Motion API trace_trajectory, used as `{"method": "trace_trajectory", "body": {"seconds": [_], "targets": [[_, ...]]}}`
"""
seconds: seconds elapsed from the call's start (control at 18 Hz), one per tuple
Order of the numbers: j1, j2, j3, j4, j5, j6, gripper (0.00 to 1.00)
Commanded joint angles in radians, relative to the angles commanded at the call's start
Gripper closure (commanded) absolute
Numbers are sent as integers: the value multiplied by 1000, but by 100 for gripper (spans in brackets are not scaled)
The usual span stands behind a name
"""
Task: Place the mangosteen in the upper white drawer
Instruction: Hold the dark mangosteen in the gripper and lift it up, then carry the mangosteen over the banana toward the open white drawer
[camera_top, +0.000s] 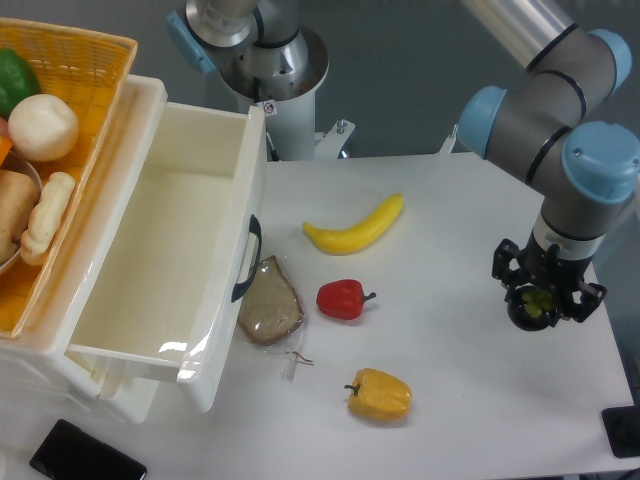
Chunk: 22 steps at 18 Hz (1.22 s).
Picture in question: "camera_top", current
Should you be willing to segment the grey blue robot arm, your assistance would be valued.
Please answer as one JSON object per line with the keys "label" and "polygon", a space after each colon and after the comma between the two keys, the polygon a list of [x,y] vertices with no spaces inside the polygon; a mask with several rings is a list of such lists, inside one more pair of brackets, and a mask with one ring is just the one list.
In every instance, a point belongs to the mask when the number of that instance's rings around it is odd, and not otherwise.
{"label": "grey blue robot arm", "polygon": [[458,138],[543,198],[526,245],[497,246],[492,275],[519,328],[583,322],[606,295],[586,281],[586,269],[639,174],[637,136],[589,119],[629,75],[630,48],[611,31],[581,29],[552,1],[470,1],[467,8],[530,79],[516,92],[479,90],[459,118]]}

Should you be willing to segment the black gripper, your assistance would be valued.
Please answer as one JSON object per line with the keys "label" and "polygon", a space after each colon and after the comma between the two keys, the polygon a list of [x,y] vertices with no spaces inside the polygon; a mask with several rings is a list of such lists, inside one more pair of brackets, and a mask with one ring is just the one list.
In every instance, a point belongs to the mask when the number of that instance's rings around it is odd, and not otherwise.
{"label": "black gripper", "polygon": [[560,257],[561,250],[552,244],[544,250],[529,241],[521,251],[509,239],[503,239],[494,250],[491,275],[505,289],[508,303],[516,288],[531,284],[554,295],[561,319],[583,323],[602,303],[607,289],[597,283],[586,283],[586,260]]}

